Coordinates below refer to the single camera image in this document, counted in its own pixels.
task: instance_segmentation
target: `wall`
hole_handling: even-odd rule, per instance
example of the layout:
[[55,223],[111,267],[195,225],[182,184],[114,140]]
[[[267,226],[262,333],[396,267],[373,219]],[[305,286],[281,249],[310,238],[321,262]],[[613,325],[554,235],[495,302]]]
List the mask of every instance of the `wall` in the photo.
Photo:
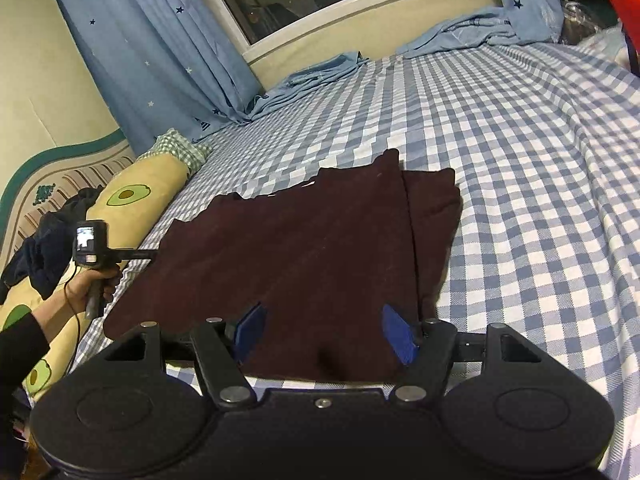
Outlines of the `wall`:
[[89,142],[118,125],[55,0],[0,0],[0,194],[49,148]]
[[269,89],[291,72],[349,50],[379,59],[442,20],[455,18],[496,0],[392,0],[297,38],[249,63]]

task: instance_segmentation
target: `black sleeve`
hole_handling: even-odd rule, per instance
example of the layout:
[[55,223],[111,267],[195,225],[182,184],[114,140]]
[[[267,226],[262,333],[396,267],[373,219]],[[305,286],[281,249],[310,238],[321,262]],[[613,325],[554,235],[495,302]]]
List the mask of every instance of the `black sleeve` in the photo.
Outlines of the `black sleeve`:
[[0,332],[0,390],[11,393],[49,351],[40,325],[27,314]]
[[0,332],[0,474],[6,478],[19,478],[26,455],[12,435],[12,394],[48,351],[47,338],[31,313]]

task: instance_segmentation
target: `plastic bag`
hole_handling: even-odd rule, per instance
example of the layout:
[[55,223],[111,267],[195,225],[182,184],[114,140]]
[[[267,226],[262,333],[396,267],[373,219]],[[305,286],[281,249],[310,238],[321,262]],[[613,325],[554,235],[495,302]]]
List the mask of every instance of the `plastic bag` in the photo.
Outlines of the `plastic bag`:
[[602,26],[597,17],[583,4],[564,4],[564,26],[558,43],[576,45],[601,30]]
[[586,40],[582,40],[578,46],[594,54],[604,56],[610,61],[629,69],[629,54],[626,48],[625,35],[622,32],[622,23],[618,23],[615,27],[606,28]]

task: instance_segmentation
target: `handheld camera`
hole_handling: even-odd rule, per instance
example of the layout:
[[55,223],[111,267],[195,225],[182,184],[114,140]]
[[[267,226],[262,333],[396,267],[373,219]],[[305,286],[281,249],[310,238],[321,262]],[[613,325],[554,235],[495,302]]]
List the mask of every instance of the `handheld camera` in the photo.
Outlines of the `handheld camera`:
[[[108,226],[104,220],[87,220],[76,224],[74,262],[87,269],[103,269],[123,260],[153,260],[156,249],[110,249]],[[92,283],[84,316],[93,320],[104,315],[104,280]]]

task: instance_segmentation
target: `dark clothing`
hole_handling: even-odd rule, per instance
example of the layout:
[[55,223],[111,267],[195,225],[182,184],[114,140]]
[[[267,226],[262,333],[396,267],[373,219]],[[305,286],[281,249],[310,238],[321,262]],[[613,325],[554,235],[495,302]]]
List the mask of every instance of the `dark clothing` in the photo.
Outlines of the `dark clothing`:
[[13,436],[13,393],[36,363],[49,351],[49,343],[32,314],[0,332],[0,473],[18,478],[26,451]]
[[104,333],[117,338],[144,320],[182,332],[207,317],[238,320],[259,302],[266,328],[245,373],[389,381],[401,364],[382,307],[410,323],[435,316],[460,220],[454,177],[402,172],[388,150],[269,196],[215,197],[191,222],[172,223]]
[[22,242],[0,276],[0,304],[9,289],[27,276],[31,286],[46,300],[58,285],[71,260],[76,222],[86,218],[102,186],[85,187],[68,199],[59,211],[47,212],[38,229]]

